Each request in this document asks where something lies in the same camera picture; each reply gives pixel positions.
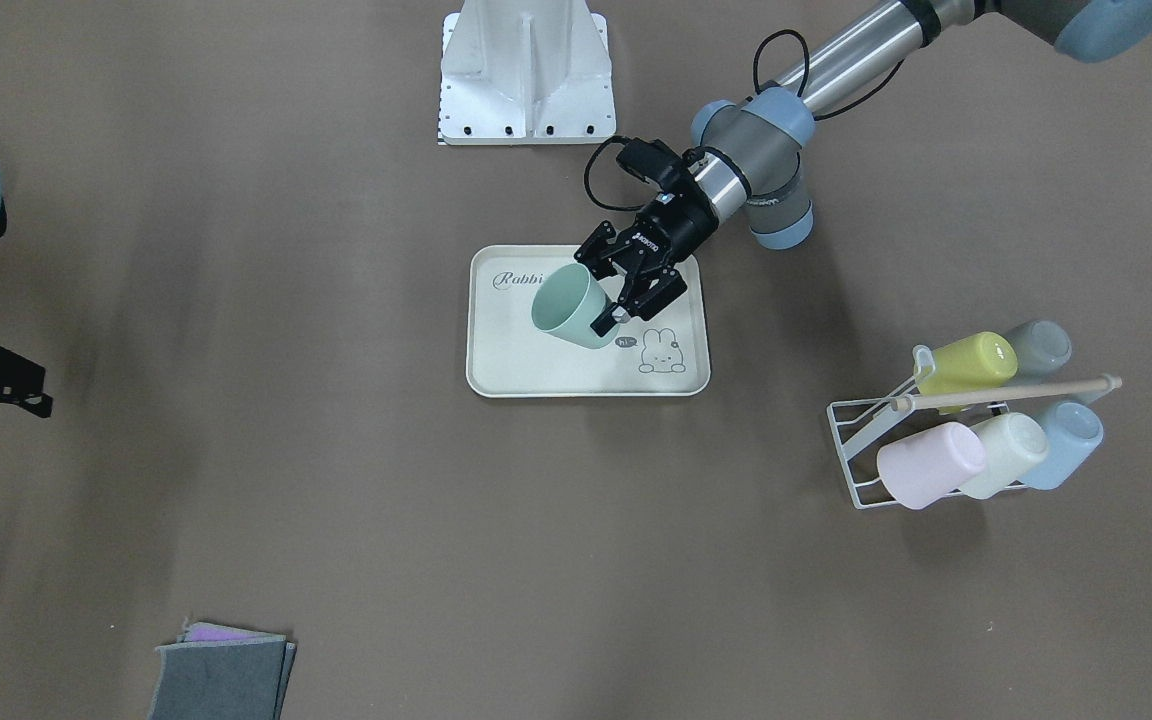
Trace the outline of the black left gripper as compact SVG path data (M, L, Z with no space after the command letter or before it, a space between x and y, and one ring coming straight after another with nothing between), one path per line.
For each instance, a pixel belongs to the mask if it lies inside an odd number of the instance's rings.
M653 183L657 195L636 211L626 229L600 222L573 253L594 279L626 278L617 300L590 323L599 338L630 318L649 323L680 300L689 287L673 265L690 258L718 227L717 211L687 165L698 158L692 150L677 154L664 141L641 138L626 138L623 145L616 158L620 168Z

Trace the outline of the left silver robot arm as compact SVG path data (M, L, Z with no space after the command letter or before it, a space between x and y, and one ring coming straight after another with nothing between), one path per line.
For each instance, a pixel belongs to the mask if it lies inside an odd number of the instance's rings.
M617 167L653 184L655 196L632 205L631 223L602 222L573 258L591 281L622 279L579 327L598 340L634 318L653 319L685 293L679 265L733 215L744 211L761 247L791 249L814 225L803 151L823 120L878 94L915 51L947 28L998 14L1058 53L1098 63L1152 33L1152 1L881 1L781 76L755 76L741 103L708 103L691 123L691 145L621 135Z

